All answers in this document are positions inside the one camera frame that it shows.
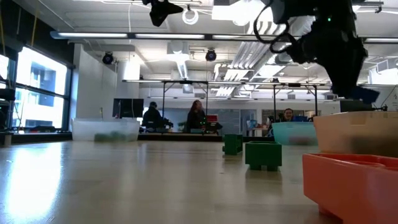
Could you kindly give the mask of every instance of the computer monitor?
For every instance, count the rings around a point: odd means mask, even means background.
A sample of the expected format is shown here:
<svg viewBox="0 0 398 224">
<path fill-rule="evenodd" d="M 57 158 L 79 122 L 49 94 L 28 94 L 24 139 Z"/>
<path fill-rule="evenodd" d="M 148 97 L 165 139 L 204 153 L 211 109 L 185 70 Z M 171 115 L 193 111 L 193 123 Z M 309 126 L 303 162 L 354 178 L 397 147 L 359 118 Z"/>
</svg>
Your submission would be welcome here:
<svg viewBox="0 0 398 224">
<path fill-rule="evenodd" d="M 144 99 L 114 99 L 112 116 L 119 118 L 141 118 Z"/>
<path fill-rule="evenodd" d="M 342 100 L 340 101 L 340 112 L 353 111 L 373 111 L 372 105 L 366 104 L 361 100 Z"/>
</svg>

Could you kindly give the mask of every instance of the plastic storage container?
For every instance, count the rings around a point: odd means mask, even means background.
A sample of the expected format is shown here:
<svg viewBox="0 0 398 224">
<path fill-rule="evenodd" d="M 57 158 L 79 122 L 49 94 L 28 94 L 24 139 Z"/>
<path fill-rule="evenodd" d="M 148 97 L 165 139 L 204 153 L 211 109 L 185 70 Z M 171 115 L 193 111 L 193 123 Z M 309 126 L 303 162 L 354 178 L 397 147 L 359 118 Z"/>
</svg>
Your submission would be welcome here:
<svg viewBox="0 0 398 224">
<path fill-rule="evenodd" d="M 344 224 L 398 220 L 398 159 L 352 154 L 303 155 L 304 194 Z"/>
<path fill-rule="evenodd" d="M 128 119 L 74 119 L 74 141 L 137 141 L 139 122 Z"/>
<path fill-rule="evenodd" d="M 317 145 L 312 122 L 273 123 L 275 142 L 282 145 Z"/>
<path fill-rule="evenodd" d="M 314 117 L 321 152 L 398 157 L 398 112 L 348 112 Z"/>
</svg>

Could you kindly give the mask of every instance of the beige plastic bin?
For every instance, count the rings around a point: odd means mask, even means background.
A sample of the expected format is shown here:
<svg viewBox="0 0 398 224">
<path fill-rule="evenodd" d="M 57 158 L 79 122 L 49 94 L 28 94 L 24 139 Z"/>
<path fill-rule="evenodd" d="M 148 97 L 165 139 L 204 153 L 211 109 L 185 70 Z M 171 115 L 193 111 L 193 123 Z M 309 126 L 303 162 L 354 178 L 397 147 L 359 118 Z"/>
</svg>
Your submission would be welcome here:
<svg viewBox="0 0 398 224">
<path fill-rule="evenodd" d="M 314 118 L 321 152 L 398 157 L 398 112 L 349 112 Z"/>
</svg>

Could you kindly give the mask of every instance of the clear plastic bin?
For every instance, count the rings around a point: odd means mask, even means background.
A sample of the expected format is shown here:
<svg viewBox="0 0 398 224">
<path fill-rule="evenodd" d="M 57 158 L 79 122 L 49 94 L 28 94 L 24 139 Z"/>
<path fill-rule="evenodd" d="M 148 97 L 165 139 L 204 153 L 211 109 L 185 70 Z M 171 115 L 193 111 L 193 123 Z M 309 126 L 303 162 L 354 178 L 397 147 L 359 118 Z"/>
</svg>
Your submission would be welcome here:
<svg viewBox="0 0 398 224">
<path fill-rule="evenodd" d="M 398 157 L 398 112 L 348 112 L 314 117 L 325 153 Z"/>
<path fill-rule="evenodd" d="M 127 119 L 74 119 L 74 141 L 137 141 L 139 122 Z"/>
<path fill-rule="evenodd" d="M 275 142 L 282 145 L 317 145 L 317 135 L 312 122 L 273 123 Z"/>
</svg>

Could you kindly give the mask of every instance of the red object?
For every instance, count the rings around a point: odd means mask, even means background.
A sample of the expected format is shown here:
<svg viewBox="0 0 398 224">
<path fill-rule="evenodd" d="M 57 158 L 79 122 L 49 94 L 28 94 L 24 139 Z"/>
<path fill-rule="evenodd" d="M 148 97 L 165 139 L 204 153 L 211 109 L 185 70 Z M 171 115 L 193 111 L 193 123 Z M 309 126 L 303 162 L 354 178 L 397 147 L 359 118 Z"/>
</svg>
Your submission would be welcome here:
<svg viewBox="0 0 398 224">
<path fill-rule="evenodd" d="M 207 115 L 206 120 L 207 120 L 207 122 L 218 122 L 218 116 L 217 115 Z"/>
<path fill-rule="evenodd" d="M 303 155 L 304 194 L 344 224 L 398 222 L 398 159 L 353 154 Z"/>
</svg>

